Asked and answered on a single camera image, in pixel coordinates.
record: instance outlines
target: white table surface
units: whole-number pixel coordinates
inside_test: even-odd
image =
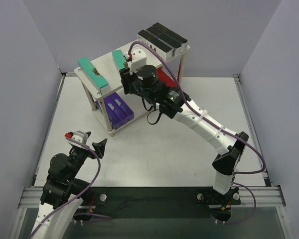
[[[130,48],[131,43],[132,42],[130,42],[124,46],[121,46],[118,49],[122,50],[123,53],[127,52],[128,49]],[[159,68],[162,66],[162,63],[152,53],[150,53],[150,51],[148,51],[146,48],[144,48],[143,46],[140,46],[138,44],[135,45],[134,47],[139,47],[145,52],[145,54],[147,56],[147,64],[148,65],[153,65],[156,68]],[[189,49],[190,49],[190,46],[187,46],[187,49],[185,51],[181,52],[180,55],[177,55],[176,57],[169,59],[167,62],[171,62],[173,60],[180,59],[180,56],[185,54],[187,51],[189,51]],[[108,94],[123,87],[123,85],[121,83],[120,73],[118,72],[118,70],[114,64],[111,52],[109,52],[103,56],[100,56],[100,57],[92,60],[91,62],[95,66],[95,68],[98,70],[98,72],[102,76],[104,76],[104,78],[108,81],[110,88],[111,88],[111,91]],[[94,83],[92,83],[91,80],[86,77],[86,75],[83,73],[81,67],[74,69],[74,72],[80,78],[82,83],[86,86],[86,88],[89,90],[89,92],[92,94],[92,96],[94,98],[99,99],[99,98],[103,98],[106,95],[108,95],[108,94],[106,94],[106,95],[102,96],[101,94],[99,94],[99,91],[94,86]]]
[[[187,78],[183,90],[227,128],[250,135],[233,78]],[[141,99],[127,95],[126,101]],[[156,119],[152,113],[150,120]],[[149,125],[146,115],[109,137],[92,113],[82,84],[77,77],[66,77],[57,109],[43,149],[35,186],[46,182],[50,159],[57,153],[68,154],[71,146],[64,139],[68,131],[91,131],[88,145],[108,138],[101,172],[93,186],[212,186],[216,151],[185,125],[162,116],[157,125]],[[77,178],[90,182],[97,161],[87,159]],[[237,168],[260,169],[255,153],[246,148]],[[237,175],[236,182],[246,186],[264,186],[262,174]]]

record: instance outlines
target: white shelf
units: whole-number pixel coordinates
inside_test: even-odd
[[[126,52],[126,51],[128,51],[131,43],[132,42],[130,42],[118,49],[121,49],[123,52]],[[144,52],[147,56],[147,64],[153,65],[156,68],[159,68],[162,66],[162,63],[151,52],[149,52],[147,49],[145,49],[144,47],[142,47],[140,45],[136,45],[136,46],[138,46],[144,50]],[[187,46],[187,49],[185,51],[181,52],[180,55],[169,59],[167,62],[171,62],[171,61],[177,59],[179,56],[185,54],[189,49],[190,49],[190,46]],[[111,91],[108,94],[102,96],[101,93],[99,93],[99,91],[95,88],[93,83],[90,81],[90,79],[85,76],[81,67],[76,68],[74,70],[74,72],[79,77],[81,82],[86,86],[88,91],[92,94],[92,96],[95,99],[100,100],[123,87],[122,83],[121,83],[120,74],[114,64],[111,52],[109,52],[101,57],[98,57],[98,58],[92,60],[91,62],[95,66],[95,68],[98,70],[98,72],[102,76],[104,76],[104,78],[109,83]]]

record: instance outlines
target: black cable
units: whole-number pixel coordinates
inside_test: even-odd
[[[163,113],[159,113],[159,114],[158,114],[158,117],[157,117],[157,120],[156,120],[154,123],[150,123],[150,122],[149,122],[149,116],[150,116],[151,113],[153,113],[153,112],[155,112],[155,111],[156,111],[156,110],[153,110],[153,111],[149,112],[149,114],[148,114],[148,116],[147,116],[147,120],[148,120],[148,123],[149,123],[150,125],[157,124],[157,123],[159,122],[159,120],[160,120],[161,115],[163,114]]]
[[[153,109],[153,106],[151,106],[149,109],[146,108],[145,100],[144,100],[143,97],[142,97],[142,103],[143,103],[144,109],[145,109],[146,111],[150,112],[150,111]]]

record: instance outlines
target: gray wall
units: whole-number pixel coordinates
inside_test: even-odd
[[[159,21],[192,46],[187,76],[240,73],[281,0],[24,0],[63,72]]]
[[[299,238],[299,0],[283,0],[241,81],[270,178]]]
[[[60,79],[22,0],[0,0],[0,239],[30,184]]]

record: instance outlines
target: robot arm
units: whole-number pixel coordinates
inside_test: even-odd
[[[72,148],[69,155],[59,153],[50,161],[47,182],[40,198],[39,212],[29,238],[62,238],[83,199],[90,200],[91,192],[89,190],[85,191],[81,197],[74,199],[89,184],[76,179],[75,176],[87,158],[95,158],[90,151],[82,146],[86,145],[90,135],[90,132],[81,131],[65,134],[65,137],[72,139],[70,142]],[[106,142],[107,139],[99,143],[92,143],[94,152],[99,158],[104,155]]]
[[[176,87],[169,87],[165,82],[157,77],[156,68],[152,65],[144,65],[136,70],[136,73],[130,74],[130,70],[120,70],[121,81],[125,94],[134,94],[144,98],[149,104],[158,106],[161,114],[183,123],[207,142],[209,142],[218,152],[216,159],[212,163],[216,170],[216,179],[213,188],[218,193],[225,195],[231,188],[234,171],[240,157],[244,151],[245,145],[240,141],[223,134],[220,129],[225,129],[223,125],[208,115],[207,110],[201,109],[197,104],[185,94],[190,106],[201,113],[198,117],[188,108]],[[220,129],[217,129],[204,121],[206,118],[215,123]],[[227,132],[234,134],[244,141],[248,140],[248,135],[244,132],[236,132],[226,128]]]

